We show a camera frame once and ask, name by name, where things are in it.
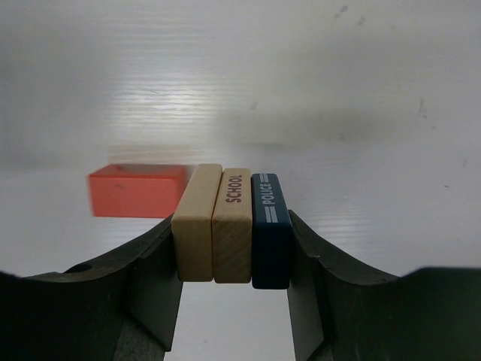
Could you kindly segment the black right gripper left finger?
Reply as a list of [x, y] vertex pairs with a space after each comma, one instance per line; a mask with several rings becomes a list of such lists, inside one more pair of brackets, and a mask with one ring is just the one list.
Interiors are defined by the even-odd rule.
[[2, 273], [1, 358], [161, 360], [182, 288], [170, 220], [63, 273]]

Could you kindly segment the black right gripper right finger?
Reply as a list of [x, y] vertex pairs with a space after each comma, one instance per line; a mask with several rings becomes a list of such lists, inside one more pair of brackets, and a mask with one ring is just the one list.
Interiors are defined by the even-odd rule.
[[298, 360], [478, 360], [480, 271], [398, 277], [350, 256], [291, 216], [287, 290]]

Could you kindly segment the red arch wood block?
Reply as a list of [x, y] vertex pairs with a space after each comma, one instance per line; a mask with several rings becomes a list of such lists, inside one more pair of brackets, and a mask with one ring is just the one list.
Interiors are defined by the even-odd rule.
[[87, 176], [95, 217], [166, 218], [174, 213], [192, 167], [110, 164]]

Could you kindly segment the blue wood block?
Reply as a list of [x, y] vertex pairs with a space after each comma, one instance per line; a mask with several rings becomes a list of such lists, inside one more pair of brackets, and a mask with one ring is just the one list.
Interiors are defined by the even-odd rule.
[[253, 201], [252, 285], [258, 290], [289, 287], [292, 221], [276, 174], [251, 176]]

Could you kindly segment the natural long wood block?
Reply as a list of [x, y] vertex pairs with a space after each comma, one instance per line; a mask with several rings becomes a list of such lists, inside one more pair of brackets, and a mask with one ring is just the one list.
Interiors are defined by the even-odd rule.
[[253, 207], [251, 172], [226, 168], [212, 217], [213, 279], [218, 284], [251, 280]]

